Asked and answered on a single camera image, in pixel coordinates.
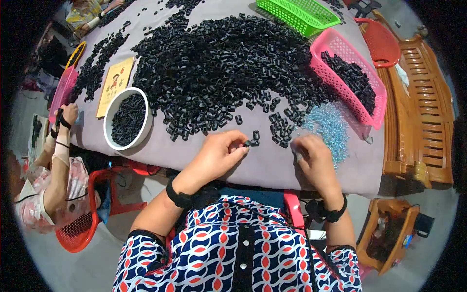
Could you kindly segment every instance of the hand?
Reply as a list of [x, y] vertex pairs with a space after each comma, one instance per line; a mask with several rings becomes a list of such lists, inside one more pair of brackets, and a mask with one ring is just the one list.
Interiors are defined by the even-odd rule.
[[298, 159], [298, 164], [321, 196], [324, 199], [335, 193], [342, 196], [334, 171], [333, 156], [323, 140], [315, 135], [307, 135], [294, 139], [292, 143], [303, 152], [304, 157]]
[[63, 118], [67, 123], [73, 125], [78, 118], [78, 106], [74, 103], [69, 105], [62, 105], [60, 108], [63, 109]]
[[110, 3], [109, 6], [106, 8], [105, 13], [109, 12], [110, 10], [114, 9], [117, 6], [122, 5], [124, 0], [115, 0], [114, 2]]
[[205, 184], [220, 178], [247, 153], [248, 140], [239, 130], [209, 134], [193, 161], [173, 180], [174, 191], [194, 194]]

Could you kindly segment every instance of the patterned shirt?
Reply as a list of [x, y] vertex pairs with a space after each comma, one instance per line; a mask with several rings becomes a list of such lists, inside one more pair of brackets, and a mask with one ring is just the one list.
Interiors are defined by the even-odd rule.
[[78, 31], [83, 25], [96, 18], [102, 12], [99, 3], [102, 1], [86, 0], [85, 7], [71, 6], [71, 11], [66, 17], [66, 22], [71, 25], [75, 31]]
[[[134, 230], [121, 250], [112, 291], [312, 291], [306, 238], [227, 201], [285, 222], [279, 208], [221, 196], [191, 210], [185, 229], [165, 245]], [[326, 254], [312, 247], [312, 258], [319, 291], [361, 291], [354, 248]]]
[[[66, 226], [78, 217], [89, 212], [88, 172], [81, 157], [70, 157], [68, 174], [66, 209], [57, 210], [56, 222], [52, 221], [44, 207], [44, 193], [52, 179], [52, 172], [42, 166], [31, 166], [26, 175], [31, 183], [31, 190], [26, 190], [28, 181], [17, 197], [15, 204], [17, 218], [24, 227], [46, 234]], [[100, 205], [96, 194], [96, 204]]]

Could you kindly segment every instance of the red and blue patterned shirt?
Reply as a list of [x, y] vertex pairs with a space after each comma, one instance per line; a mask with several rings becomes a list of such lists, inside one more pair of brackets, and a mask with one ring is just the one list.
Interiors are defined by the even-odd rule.
[[[279, 208], [221, 196], [191, 210], [185, 229], [167, 244], [135, 230], [122, 248], [112, 291], [312, 291], [305, 237], [227, 202], [285, 222]], [[352, 247], [327, 254], [312, 247], [312, 258], [319, 291], [361, 291]]]

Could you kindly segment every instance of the white bowl of black parts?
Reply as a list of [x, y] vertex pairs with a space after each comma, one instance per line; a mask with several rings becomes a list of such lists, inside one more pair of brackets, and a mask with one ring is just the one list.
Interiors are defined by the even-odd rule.
[[151, 130], [152, 111], [144, 92], [130, 87], [110, 102], [104, 117], [104, 136], [112, 149], [122, 151], [141, 143]]

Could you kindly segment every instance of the pink floral shirt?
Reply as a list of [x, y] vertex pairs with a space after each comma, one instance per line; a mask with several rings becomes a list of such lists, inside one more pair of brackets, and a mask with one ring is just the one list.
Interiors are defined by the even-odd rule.
[[[72, 223], [90, 211], [88, 179], [89, 176], [81, 157], [70, 157], [67, 204], [66, 208], [57, 210], [56, 222], [54, 222], [45, 212], [43, 201], [45, 189], [50, 184], [51, 171], [42, 166], [31, 166], [27, 172], [28, 181], [21, 191], [19, 203], [15, 206], [19, 221], [26, 228], [35, 229], [41, 234]], [[33, 190], [27, 187], [28, 184], [32, 185]]]

